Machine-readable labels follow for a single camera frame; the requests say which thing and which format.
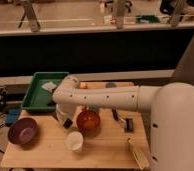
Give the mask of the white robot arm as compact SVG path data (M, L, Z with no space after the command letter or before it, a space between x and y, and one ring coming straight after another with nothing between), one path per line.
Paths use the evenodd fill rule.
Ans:
M74 105L145 112L151 115L151 171L194 171L194 86L81 89L79 80L65 77L53 93L58 108Z

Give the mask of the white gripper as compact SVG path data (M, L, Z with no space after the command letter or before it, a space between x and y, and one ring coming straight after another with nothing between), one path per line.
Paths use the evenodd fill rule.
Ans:
M76 106L71 104L57 104L56 116L61 124L64 124L68 119L73 120L76 112Z

